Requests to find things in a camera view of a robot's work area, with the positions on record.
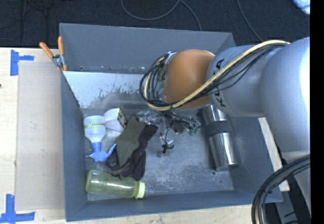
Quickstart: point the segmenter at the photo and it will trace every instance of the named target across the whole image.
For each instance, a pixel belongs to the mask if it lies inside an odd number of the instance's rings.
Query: black glove
[[[106,166],[111,168],[111,174],[114,176],[119,176],[120,179],[126,178],[128,176],[134,178],[135,180],[140,180],[145,173],[146,165],[146,152],[148,141],[157,132],[158,127],[155,125],[146,125],[141,132],[138,142],[139,147],[133,151],[127,162],[120,166],[118,162],[117,146],[115,147],[113,153],[106,160]]]

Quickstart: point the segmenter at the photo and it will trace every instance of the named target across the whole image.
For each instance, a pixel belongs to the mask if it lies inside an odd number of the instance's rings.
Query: wooden table
[[[0,48],[0,213],[5,212],[6,194],[15,195],[16,178],[16,147],[17,147],[17,124],[18,124],[18,92],[19,92],[19,74],[10,76],[10,51],[14,49],[19,55],[32,55],[34,61],[30,63],[30,70],[36,63],[48,63],[51,60],[42,51],[42,49],[23,49],[23,48]],[[43,108],[43,118],[55,110],[52,108]],[[26,183],[26,187],[35,185],[35,183]],[[35,220],[33,223],[65,223],[64,208],[33,209],[28,211],[17,211],[17,213],[27,213],[35,211]],[[213,209],[181,211],[173,213],[160,213],[130,217],[118,217],[112,219],[78,221],[78,223],[226,223],[226,224],[251,224],[251,205],[220,207]]]

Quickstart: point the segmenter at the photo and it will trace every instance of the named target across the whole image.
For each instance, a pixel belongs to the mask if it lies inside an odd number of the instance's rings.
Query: plastic bottle
[[[131,177],[121,180],[110,173],[90,170],[87,176],[86,191],[91,194],[110,194],[122,198],[143,198],[145,183]]]
[[[105,151],[101,151],[101,140],[106,135],[105,118],[94,115],[84,119],[85,135],[91,142],[93,153],[89,157],[95,162],[103,161],[109,156]]]

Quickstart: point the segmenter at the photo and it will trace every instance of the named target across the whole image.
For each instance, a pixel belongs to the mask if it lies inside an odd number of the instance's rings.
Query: metal cylinder
[[[210,104],[202,109],[206,131],[216,170],[229,170],[238,166],[236,161],[231,125],[226,114]]]

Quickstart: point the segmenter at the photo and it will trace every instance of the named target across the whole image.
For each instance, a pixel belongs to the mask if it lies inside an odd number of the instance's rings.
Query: green cloth
[[[117,138],[117,155],[119,165],[124,165],[134,150],[139,147],[138,138],[146,124],[137,121],[135,116],[128,120],[126,129]]]

